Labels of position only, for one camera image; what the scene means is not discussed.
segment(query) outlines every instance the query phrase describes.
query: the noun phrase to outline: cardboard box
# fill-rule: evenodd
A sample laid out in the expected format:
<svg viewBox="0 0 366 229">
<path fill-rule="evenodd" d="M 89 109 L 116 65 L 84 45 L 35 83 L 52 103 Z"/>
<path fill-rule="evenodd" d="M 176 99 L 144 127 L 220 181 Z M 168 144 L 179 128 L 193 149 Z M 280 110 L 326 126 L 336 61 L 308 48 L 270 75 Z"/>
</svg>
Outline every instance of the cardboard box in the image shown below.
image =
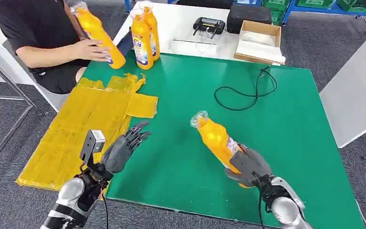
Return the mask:
<svg viewBox="0 0 366 229">
<path fill-rule="evenodd" d="M 251 32 L 274 36 L 275 37 L 274 45 L 275 45 L 275 47 L 280 48 L 280 44 L 281 44 L 281 27 L 280 26 L 258 23 L 258 22 L 254 22 L 254 21 L 243 21 L 242 27 L 241 27 L 241 32 L 242 31 L 251 31 Z M 263 59 L 263 58 L 253 56 L 253 55 L 246 55 L 243 53 L 238 53 L 238 49 L 236 50 L 236 52 L 234 54 L 234 58 L 244 60 L 244 61 L 257 62 L 257 63 L 285 64 L 285 58 L 283 58 L 284 61 L 272 61 L 269 59 Z"/>
</svg>

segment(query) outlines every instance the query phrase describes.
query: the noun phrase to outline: green table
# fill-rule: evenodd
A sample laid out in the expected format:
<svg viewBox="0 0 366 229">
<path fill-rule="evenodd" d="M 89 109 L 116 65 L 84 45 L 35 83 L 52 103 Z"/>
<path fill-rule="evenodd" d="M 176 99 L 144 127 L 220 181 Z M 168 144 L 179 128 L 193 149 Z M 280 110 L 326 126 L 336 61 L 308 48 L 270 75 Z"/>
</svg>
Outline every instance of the green table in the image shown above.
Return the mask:
<svg viewBox="0 0 366 229">
<path fill-rule="evenodd" d="M 236 112 L 217 104 L 214 90 L 227 85 L 252 94 L 265 65 L 162 54 L 152 69 L 143 71 L 133 52 L 126 59 L 119 70 L 93 62 L 84 74 L 106 85 L 113 75 L 143 73 L 147 83 L 139 93 L 159 97 L 158 113 L 146 128 L 153 135 L 114 176 L 107 198 L 259 224 L 258 190 L 241 188 L 225 177 L 224 167 L 189 125 L 196 112 L 206 110 L 234 140 L 258 150 L 274 174 L 293 187 L 314 229 L 363 228 L 309 70 L 272 66 L 277 90 Z M 262 78 L 259 88 L 270 90 L 270 79 Z M 233 107 L 251 102 L 230 91 L 219 96 Z M 133 118 L 131 125 L 140 120 Z M 262 212 L 266 225 L 278 226 L 264 205 Z"/>
</svg>

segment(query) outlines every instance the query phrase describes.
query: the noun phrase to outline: human hand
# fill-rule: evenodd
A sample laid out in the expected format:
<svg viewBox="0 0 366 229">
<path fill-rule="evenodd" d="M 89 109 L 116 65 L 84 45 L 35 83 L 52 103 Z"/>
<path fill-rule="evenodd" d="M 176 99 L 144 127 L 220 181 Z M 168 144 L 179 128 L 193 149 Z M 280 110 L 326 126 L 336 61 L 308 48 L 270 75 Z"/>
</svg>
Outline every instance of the human hand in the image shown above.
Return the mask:
<svg viewBox="0 0 366 229">
<path fill-rule="evenodd" d="M 253 187 L 259 177 L 273 174 L 269 164 L 258 152 L 249 149 L 244 144 L 239 144 L 239 146 L 243 153 L 237 151 L 231 158 L 230 163 L 241 173 L 234 173 L 226 168 L 224 172 L 227 177 L 246 187 Z"/>
<path fill-rule="evenodd" d="M 71 45 L 75 59 L 108 62 L 110 54 L 109 47 L 98 46 L 102 44 L 99 40 L 85 39 Z"/>
</svg>

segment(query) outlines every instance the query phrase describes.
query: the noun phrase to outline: yellow plastic bag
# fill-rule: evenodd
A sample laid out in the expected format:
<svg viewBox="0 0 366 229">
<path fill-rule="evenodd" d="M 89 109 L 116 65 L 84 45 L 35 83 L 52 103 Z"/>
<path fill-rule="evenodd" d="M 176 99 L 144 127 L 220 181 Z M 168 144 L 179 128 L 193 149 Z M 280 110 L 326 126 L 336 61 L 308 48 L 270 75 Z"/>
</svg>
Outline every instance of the yellow plastic bag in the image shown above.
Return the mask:
<svg viewBox="0 0 366 229">
<path fill-rule="evenodd" d="M 103 151 L 127 131 L 131 116 L 153 118 L 158 98 L 137 94 L 145 77 L 114 76 L 103 87 L 101 81 L 82 78 L 69 94 L 60 112 L 16 179 L 21 186 L 59 190 L 80 173 L 82 144 L 89 129 L 101 130 L 106 138 Z M 94 155 L 98 162 L 102 153 Z"/>
</svg>

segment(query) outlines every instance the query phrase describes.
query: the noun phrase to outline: robotic arm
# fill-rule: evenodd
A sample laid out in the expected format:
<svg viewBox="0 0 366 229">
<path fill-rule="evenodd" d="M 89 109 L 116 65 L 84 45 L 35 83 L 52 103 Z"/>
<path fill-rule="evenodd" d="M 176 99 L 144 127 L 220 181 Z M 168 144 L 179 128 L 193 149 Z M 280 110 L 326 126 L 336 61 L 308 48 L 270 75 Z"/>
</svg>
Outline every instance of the robotic arm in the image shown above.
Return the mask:
<svg viewBox="0 0 366 229">
<path fill-rule="evenodd" d="M 80 158 L 81 173 L 65 182 L 58 199 L 40 229 L 83 228 L 97 199 L 107 187 L 113 174 L 124 169 L 133 151 L 148 138 L 151 132 L 141 132 L 148 122 L 140 122 L 118 137 L 105 151 L 99 163 L 93 162 L 93 153 L 101 152 L 105 138 L 101 131 L 88 131 Z M 305 208 L 301 199 L 282 178 L 273 175 L 263 157 L 252 149 L 240 145 L 230 163 L 241 174 L 225 169 L 226 175 L 247 187 L 256 186 L 265 210 L 273 213 L 282 229 L 312 229 L 304 217 Z"/>
<path fill-rule="evenodd" d="M 147 124 L 140 122 L 118 137 L 96 164 L 93 153 L 101 152 L 105 138 L 100 130 L 89 130 L 80 155 L 81 173 L 61 187 L 58 199 L 40 229 L 83 228 L 113 174 L 124 169 L 133 151 L 151 134 L 140 132 Z"/>
<path fill-rule="evenodd" d="M 266 212 L 274 214 L 282 229 L 312 229 L 304 217 L 305 205 L 291 186 L 273 175 L 260 154 L 245 145 L 240 147 L 243 152 L 237 151 L 230 163 L 241 174 L 225 169 L 226 175 L 247 187 L 256 186 L 260 191 L 259 210 L 263 200 Z"/>
</svg>

